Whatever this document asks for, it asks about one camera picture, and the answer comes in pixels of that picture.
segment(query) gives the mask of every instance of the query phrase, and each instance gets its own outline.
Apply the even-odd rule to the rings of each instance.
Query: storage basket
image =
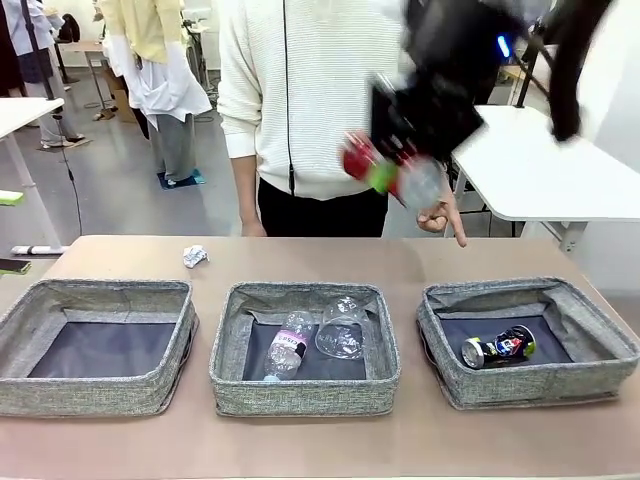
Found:
[[[286,315],[304,310],[319,323],[326,305],[341,296],[353,297],[367,312],[361,363],[323,357],[311,341],[296,377],[305,379],[261,381],[261,362]],[[392,409],[400,362],[387,305],[375,287],[241,283],[231,289],[223,308],[209,373],[222,415],[379,415]]]
[[[183,282],[38,282],[0,322],[0,414],[160,413],[196,328]]]
[[[443,392],[459,409],[614,398],[640,357],[629,335],[557,278],[435,285],[424,292],[418,324]],[[464,335],[487,342],[514,325],[536,337],[528,361],[481,370],[463,364]]]

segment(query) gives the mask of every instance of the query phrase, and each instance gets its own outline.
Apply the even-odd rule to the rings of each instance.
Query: gray pants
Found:
[[[156,118],[157,130],[149,123],[156,171],[175,182],[189,178],[196,168],[193,115],[187,115],[184,123],[171,115],[157,115]]]
[[[64,87],[62,86],[62,80],[60,80],[60,74],[57,72],[56,67],[53,67],[53,70],[53,77],[49,78],[49,84],[51,85],[53,96],[56,98],[65,98]],[[47,96],[47,91],[45,90],[43,83],[25,83],[24,86],[27,90],[27,95],[30,97],[46,98]],[[53,118],[51,113],[47,113],[38,119],[42,143],[56,145],[64,141],[65,138],[78,137],[78,131],[75,129],[75,122],[73,122],[72,118],[73,116],[71,115],[71,112],[69,112],[68,108],[65,108],[61,115],[62,119],[60,120],[60,126],[58,126],[58,121]]]

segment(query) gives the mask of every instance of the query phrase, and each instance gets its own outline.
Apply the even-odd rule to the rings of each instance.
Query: soda can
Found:
[[[479,370],[522,362],[536,350],[536,339],[527,327],[516,325],[499,334],[493,342],[468,338],[462,344],[462,359]]]

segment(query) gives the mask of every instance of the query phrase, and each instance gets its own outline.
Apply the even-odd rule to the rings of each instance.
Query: transparent cup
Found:
[[[367,313],[356,300],[340,297],[331,302],[322,314],[316,347],[330,357],[358,360],[364,356],[368,322]]]

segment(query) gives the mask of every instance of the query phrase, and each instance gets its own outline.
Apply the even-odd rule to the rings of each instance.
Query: blue led indicator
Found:
[[[504,55],[504,58],[509,58],[511,56],[511,50],[509,50],[509,45],[507,45],[507,41],[504,39],[504,35],[500,35],[498,37],[498,45],[500,46],[500,50],[502,50],[502,55]]]

